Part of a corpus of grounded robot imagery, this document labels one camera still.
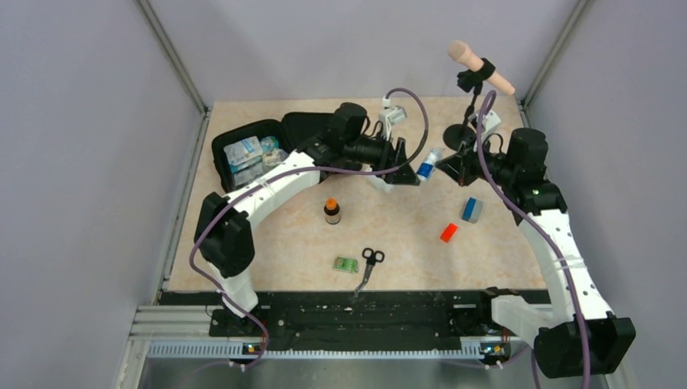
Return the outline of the bandage roll packet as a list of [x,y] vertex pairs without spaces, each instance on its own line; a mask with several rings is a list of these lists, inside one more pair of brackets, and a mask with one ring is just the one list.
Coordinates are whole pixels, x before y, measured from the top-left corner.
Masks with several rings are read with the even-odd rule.
[[247,166],[244,169],[232,173],[231,179],[235,189],[239,189],[251,183],[254,179],[264,174],[262,162]]

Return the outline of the clear bag wipe sachets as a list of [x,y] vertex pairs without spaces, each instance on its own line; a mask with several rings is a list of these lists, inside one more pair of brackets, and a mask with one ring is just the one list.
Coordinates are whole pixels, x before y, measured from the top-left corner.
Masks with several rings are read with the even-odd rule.
[[262,162],[264,166],[268,168],[273,168],[284,162],[287,159],[287,157],[288,153],[285,150],[281,148],[276,148],[268,152],[264,152],[262,155]]

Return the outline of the small teal pad packet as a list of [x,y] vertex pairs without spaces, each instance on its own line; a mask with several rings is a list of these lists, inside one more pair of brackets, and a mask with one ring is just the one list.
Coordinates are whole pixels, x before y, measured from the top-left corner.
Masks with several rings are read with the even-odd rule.
[[260,145],[265,153],[279,149],[279,140],[275,136],[267,136],[260,139]]

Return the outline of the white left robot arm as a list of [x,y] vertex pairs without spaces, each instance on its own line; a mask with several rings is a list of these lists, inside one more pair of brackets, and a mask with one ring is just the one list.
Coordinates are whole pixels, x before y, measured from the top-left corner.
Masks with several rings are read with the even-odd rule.
[[[213,141],[214,153],[224,158],[215,166],[227,194],[211,193],[203,200],[192,251],[210,264],[212,272],[201,274],[215,285],[230,311],[229,325],[239,334],[255,332],[260,322],[249,272],[256,252],[254,230],[293,196],[332,174],[418,185],[409,165],[414,157],[406,154],[405,140],[393,136],[394,126],[407,117],[406,109],[386,96],[376,123],[362,106],[344,102],[334,113],[287,113],[281,121],[250,123]],[[225,148],[254,140],[263,152],[270,139],[279,144],[281,158],[264,166],[252,182],[236,183]]]

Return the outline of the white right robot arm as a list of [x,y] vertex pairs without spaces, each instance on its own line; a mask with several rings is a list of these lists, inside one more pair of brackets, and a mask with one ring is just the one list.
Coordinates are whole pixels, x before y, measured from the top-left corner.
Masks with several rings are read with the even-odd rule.
[[518,292],[490,287],[482,292],[476,326],[486,334],[503,327],[532,347],[548,378],[611,374],[617,370],[636,330],[630,318],[616,316],[592,280],[570,230],[568,207],[557,185],[546,177],[548,142],[544,133],[518,128],[506,152],[478,151],[474,130],[446,129],[453,154],[437,169],[460,186],[489,173],[514,222],[536,257],[552,311],[537,310]]

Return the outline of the blue gauze packet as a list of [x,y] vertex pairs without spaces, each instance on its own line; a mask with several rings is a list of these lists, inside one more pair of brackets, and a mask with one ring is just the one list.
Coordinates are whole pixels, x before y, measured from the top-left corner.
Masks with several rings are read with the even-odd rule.
[[257,136],[242,139],[223,148],[232,173],[254,165],[262,159],[263,150]]

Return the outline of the white blue tube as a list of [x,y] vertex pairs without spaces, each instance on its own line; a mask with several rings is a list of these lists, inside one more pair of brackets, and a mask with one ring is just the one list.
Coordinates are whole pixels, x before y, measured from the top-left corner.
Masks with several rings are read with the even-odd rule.
[[436,168],[437,163],[443,157],[443,152],[443,147],[434,147],[429,151],[429,153],[423,159],[423,161],[421,162],[420,166],[416,171],[416,176],[419,180],[421,180],[422,182],[426,182],[430,179],[433,171]]

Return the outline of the white bottle green label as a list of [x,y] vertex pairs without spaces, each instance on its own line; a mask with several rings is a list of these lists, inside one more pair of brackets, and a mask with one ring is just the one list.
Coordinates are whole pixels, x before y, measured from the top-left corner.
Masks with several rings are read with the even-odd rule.
[[385,193],[390,193],[395,187],[394,185],[385,182],[382,177],[377,175],[365,175],[365,177],[372,187]]

